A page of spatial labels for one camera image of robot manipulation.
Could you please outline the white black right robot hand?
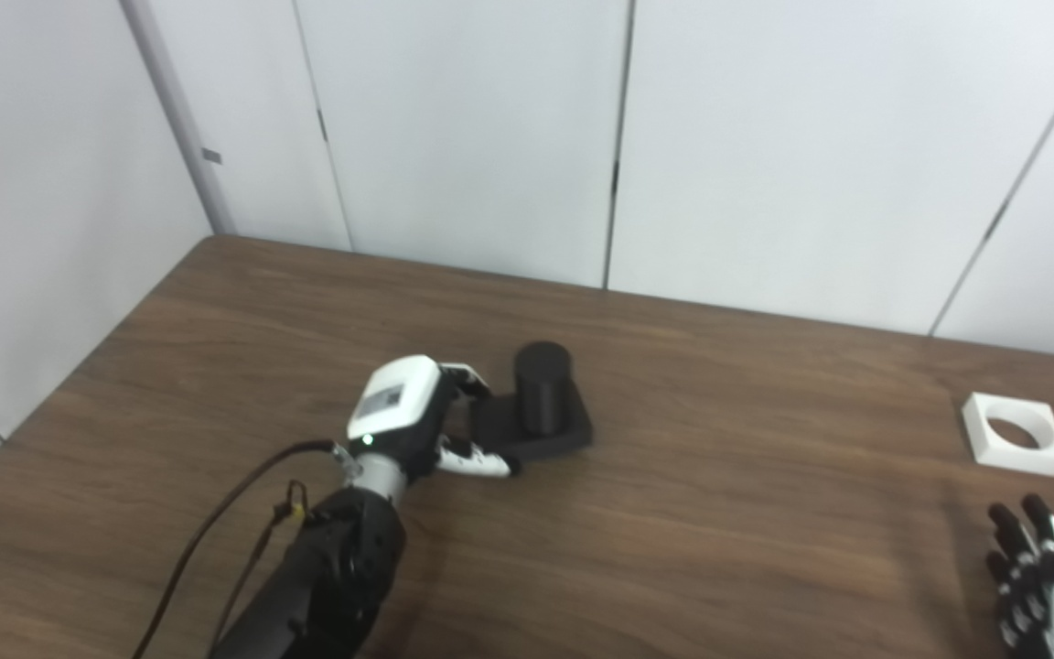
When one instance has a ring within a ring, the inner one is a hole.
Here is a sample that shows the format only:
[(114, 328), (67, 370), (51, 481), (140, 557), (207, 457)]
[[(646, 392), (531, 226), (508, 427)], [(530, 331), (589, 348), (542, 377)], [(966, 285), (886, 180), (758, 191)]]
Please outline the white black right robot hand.
[(996, 587), (995, 624), (1009, 658), (1054, 658), (1054, 512), (1029, 493), (1022, 513), (988, 506), (996, 549), (984, 563)]

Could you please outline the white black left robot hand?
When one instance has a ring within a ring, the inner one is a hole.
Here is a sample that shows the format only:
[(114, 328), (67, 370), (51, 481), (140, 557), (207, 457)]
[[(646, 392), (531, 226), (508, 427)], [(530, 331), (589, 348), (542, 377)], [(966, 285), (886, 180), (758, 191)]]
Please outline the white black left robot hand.
[(514, 477), (518, 459), (489, 453), (445, 434), (445, 420), (457, 399), (482, 401), (489, 385), (468, 364), (426, 355), (385, 363), (370, 375), (346, 429), (347, 451), (360, 474), (380, 460), (413, 485), (438, 469), (452, 474)]

